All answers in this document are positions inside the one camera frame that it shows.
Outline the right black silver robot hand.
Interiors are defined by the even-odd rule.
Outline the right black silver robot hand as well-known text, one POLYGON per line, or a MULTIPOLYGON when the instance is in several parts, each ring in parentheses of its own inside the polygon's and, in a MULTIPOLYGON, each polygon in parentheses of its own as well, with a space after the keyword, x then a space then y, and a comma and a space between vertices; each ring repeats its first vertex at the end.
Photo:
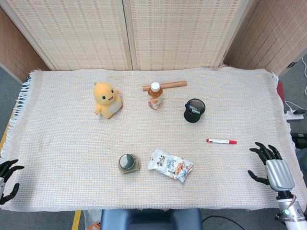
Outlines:
POLYGON ((256 182, 269 185, 275 192, 291 191, 295 187, 290 169, 277 150, 276 147, 268 145, 266 148, 260 142, 255 142, 259 147, 249 150, 258 154, 266 171, 266 178, 256 176, 251 170, 248 170, 250 177, 256 182))

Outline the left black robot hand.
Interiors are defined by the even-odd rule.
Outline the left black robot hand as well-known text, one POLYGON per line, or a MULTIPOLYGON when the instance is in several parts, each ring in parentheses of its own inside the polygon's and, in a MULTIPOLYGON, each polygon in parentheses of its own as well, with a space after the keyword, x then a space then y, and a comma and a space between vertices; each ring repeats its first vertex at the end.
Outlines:
POLYGON ((24 168, 24 166, 13 166, 15 163, 18 162, 18 159, 12 160, 12 161, 5 161, 3 163, 0 164, 0 204, 4 205, 6 202, 12 200, 18 190, 19 190, 19 183, 16 183, 11 191, 11 193, 7 196, 4 195, 4 188, 5 185, 8 181, 8 179, 12 176, 12 174, 16 171, 16 170, 21 170, 24 168))

